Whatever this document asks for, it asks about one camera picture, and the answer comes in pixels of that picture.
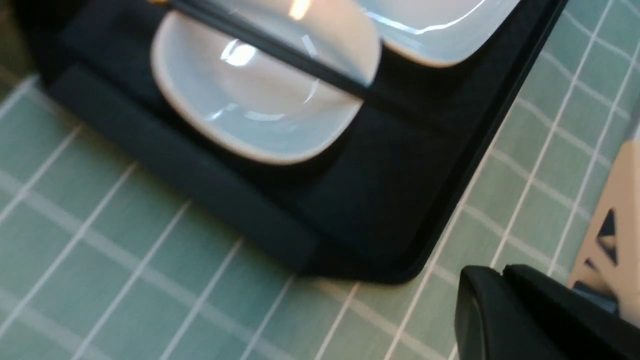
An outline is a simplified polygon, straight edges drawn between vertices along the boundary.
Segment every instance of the black tray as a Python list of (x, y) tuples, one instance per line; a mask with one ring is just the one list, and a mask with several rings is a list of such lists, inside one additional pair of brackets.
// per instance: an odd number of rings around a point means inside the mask
[[(333, 146), (293, 167), (230, 154), (167, 105), (149, 62), (163, 9), (14, 3), (50, 94), (159, 177), (301, 274), (398, 283), (422, 270), (566, 0), (521, 0), (453, 68), (384, 50), (378, 78), (423, 108), (424, 122), (365, 104)], [(449, 134), (430, 133), (428, 122)]]

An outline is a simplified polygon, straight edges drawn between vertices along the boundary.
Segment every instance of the black chopstick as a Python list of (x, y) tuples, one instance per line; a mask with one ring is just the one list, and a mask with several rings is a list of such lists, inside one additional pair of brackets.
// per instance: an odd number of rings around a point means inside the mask
[[(422, 118), (421, 114), (406, 101), (394, 97), (390, 92), (379, 91), (376, 87), (363, 85), (349, 76), (313, 60), (307, 54), (289, 44), (271, 36), (246, 19), (231, 13), (216, 4), (214, 0), (149, 0), (152, 4), (174, 8), (192, 19), (218, 30), (230, 37), (252, 45), (258, 50), (301, 70), (321, 81), (349, 93), (367, 104), (393, 115)], [(426, 124), (431, 130), (441, 133), (443, 130), (434, 124)]]

